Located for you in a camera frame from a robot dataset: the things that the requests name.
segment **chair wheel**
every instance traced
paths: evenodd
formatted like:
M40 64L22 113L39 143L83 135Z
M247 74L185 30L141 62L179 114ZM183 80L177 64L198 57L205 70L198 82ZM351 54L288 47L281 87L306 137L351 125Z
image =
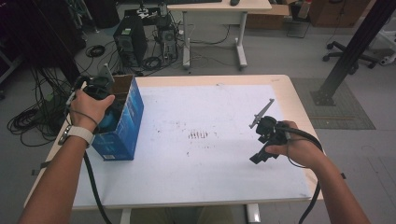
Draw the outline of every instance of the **chair wheel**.
M370 69L373 69L376 66L376 63L370 63L367 67L369 67Z
M328 44L328 45L326 46L326 49L332 49L332 48L334 48L334 44Z
M322 58L322 61L323 61L323 62L328 62L329 60L330 60L329 55L325 55L325 56L323 56L323 58Z

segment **person's right hand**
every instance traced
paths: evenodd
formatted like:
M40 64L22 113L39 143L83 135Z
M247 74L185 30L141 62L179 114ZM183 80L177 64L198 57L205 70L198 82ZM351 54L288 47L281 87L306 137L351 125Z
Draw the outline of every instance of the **person's right hand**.
M284 120L284 122L293 129L298 129L293 121ZM283 146L269 146L265 149L266 152L289 156L291 160L299 163L302 166L314 169L320 166L322 160L327 160L327 157L317 148L313 143L298 134L290 133L291 139Z

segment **black pole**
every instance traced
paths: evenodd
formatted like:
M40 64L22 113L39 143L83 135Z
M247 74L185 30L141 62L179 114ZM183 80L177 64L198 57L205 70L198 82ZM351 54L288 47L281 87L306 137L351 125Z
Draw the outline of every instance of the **black pole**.
M377 0L375 2L320 89L311 91L315 105L334 105L332 97L346 78L348 70L370 45L395 8L395 0Z

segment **forearm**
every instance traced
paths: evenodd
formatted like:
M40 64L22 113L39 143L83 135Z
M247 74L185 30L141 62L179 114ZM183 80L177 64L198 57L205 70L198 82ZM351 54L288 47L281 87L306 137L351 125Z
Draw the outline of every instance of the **forearm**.
M20 223L69 221L86 146L82 138L69 136L37 184Z
M313 169L332 223L370 223L337 167L328 159Z

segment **office chair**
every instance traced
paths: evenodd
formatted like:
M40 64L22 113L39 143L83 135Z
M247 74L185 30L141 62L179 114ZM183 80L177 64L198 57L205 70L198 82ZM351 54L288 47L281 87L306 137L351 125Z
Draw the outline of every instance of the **office chair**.
M326 46L327 49L332 49L332 48L334 48L334 47L340 49L342 52L332 52L332 53L326 54L326 55L323 56L323 58L322 58L322 61L323 61L323 62L329 61L331 57L341 57L341 55L343 55L343 53L344 53L344 50L346 49L346 47L345 47L344 45L338 43L337 41L333 41L331 44L328 44L328 45ZM370 64L367 65L367 66L368 66L369 68L371 68L371 69L374 68L374 67L376 66L376 64L378 63L378 59L373 58L373 57L370 57L370 56L367 56L367 55L364 55L364 54L362 54L362 55L359 57L359 59L362 59L362 60L364 60L364 61L366 61L366 62L369 62ZM358 62L355 62L355 63L353 64L353 66L349 69L348 73L349 73L350 75L353 75L353 74L355 74L356 70L358 70L358 69L359 69L359 64L358 64Z

